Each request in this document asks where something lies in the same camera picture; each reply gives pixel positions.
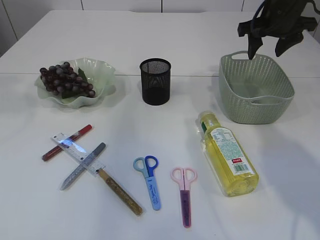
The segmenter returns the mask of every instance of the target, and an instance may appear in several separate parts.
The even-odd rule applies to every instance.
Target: yellow cooking oil
[[[222,127],[215,114],[204,111],[199,115],[204,132],[205,156],[227,197],[251,193],[259,175],[234,134]]]

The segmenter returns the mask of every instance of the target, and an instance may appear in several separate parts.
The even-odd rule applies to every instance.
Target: scissors
[[[180,171],[180,179],[175,177],[175,171]],[[187,171],[193,173],[191,179],[187,178]],[[180,200],[181,200],[181,212],[182,222],[185,228],[191,227],[191,206],[190,206],[190,184],[197,179],[197,172],[190,167],[182,168],[176,167],[171,171],[171,178],[177,184],[180,189]]]
[[[155,165],[149,166],[148,159],[153,159],[155,161]],[[139,161],[142,161],[143,168],[138,167]],[[154,170],[158,166],[158,164],[159,164],[158,159],[151,155],[146,156],[145,158],[138,157],[136,160],[133,161],[133,168],[141,172],[144,176],[146,187],[149,192],[152,208],[156,211],[160,210],[161,208],[156,177],[154,176]]]

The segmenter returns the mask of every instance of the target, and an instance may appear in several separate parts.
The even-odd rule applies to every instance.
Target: basket handle
[[[248,54],[248,51],[236,51],[236,52],[234,52],[234,53],[231,53],[231,54],[229,54],[229,55],[227,55],[227,56],[229,56],[230,58],[232,58],[233,56],[235,56],[235,55],[239,55],[239,54]],[[243,60],[243,61],[251,61],[249,58],[248,59],[241,59],[241,60]]]
[[[259,103],[259,101],[263,101],[267,99],[274,101],[274,103]],[[284,101],[286,101],[286,99],[279,96],[258,96],[250,99],[250,103],[252,105],[264,105],[264,106],[279,105],[279,104],[282,104]]]

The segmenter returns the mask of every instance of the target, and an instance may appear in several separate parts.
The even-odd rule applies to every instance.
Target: red label
[[[241,162],[242,162],[241,158],[232,159],[232,163],[234,164],[241,163]]]

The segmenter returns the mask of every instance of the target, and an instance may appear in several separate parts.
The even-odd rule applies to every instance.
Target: grape leaf
[[[67,98],[71,98],[74,97],[76,95],[79,95],[78,92],[74,92],[74,91],[64,91],[61,93],[61,98],[62,99],[67,99]]]
[[[87,77],[85,75],[85,72],[82,71],[82,69],[80,67],[79,67],[79,70],[78,70],[78,75],[79,75],[79,77],[81,77],[83,79],[83,81],[88,82],[88,79],[87,79]]]

